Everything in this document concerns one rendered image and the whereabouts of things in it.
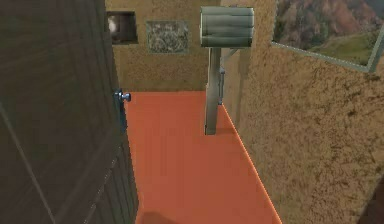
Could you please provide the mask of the grey room door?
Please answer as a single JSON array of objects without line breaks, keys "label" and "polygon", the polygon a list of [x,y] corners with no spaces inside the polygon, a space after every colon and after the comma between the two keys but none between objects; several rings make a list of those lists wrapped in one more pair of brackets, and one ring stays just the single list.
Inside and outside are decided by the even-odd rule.
[{"label": "grey room door", "polygon": [[220,48],[209,49],[208,80],[206,88],[205,134],[214,135],[217,125],[220,81]]}]

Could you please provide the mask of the blue round door knob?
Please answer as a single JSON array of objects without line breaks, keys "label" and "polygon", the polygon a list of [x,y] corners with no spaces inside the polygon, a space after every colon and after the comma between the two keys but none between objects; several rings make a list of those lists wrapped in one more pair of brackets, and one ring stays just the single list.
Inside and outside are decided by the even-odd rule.
[{"label": "blue round door knob", "polygon": [[130,93],[124,93],[121,89],[118,89],[115,93],[115,98],[119,103],[124,102],[130,102],[131,101],[131,94]]}]

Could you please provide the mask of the grey speckled framed picture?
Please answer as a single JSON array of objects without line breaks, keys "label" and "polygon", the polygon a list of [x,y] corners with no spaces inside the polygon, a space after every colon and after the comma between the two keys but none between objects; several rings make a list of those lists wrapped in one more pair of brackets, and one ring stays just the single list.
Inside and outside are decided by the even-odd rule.
[{"label": "grey speckled framed picture", "polygon": [[150,53],[185,54],[188,52],[189,28],[186,21],[147,21],[146,37]]}]

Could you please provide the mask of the grey-green slatted box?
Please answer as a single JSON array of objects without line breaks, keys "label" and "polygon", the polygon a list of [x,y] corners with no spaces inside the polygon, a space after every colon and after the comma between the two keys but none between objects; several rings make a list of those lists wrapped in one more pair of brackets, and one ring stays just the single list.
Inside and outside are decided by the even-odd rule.
[{"label": "grey-green slatted box", "polygon": [[252,45],[254,9],[202,6],[200,44],[206,48],[247,48]]}]

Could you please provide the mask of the dark brown room door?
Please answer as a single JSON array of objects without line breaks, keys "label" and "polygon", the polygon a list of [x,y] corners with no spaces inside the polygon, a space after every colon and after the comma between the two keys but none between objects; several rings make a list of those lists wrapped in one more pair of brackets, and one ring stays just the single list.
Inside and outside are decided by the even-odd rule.
[{"label": "dark brown room door", "polygon": [[0,224],[135,224],[104,0],[0,0]]}]

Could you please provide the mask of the large landscape framed picture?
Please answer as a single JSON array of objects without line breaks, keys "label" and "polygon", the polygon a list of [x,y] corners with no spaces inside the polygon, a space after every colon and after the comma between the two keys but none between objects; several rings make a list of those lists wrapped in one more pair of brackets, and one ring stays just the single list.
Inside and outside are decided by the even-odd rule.
[{"label": "large landscape framed picture", "polygon": [[384,0],[277,0],[272,43],[373,72],[384,52]]}]

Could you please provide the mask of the dark framed wall picture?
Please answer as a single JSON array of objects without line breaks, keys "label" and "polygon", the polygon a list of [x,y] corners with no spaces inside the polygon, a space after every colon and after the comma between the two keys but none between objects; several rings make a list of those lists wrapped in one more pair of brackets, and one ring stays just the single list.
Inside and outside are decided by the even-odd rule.
[{"label": "dark framed wall picture", "polygon": [[136,15],[133,11],[108,11],[108,27],[113,44],[137,44]]}]

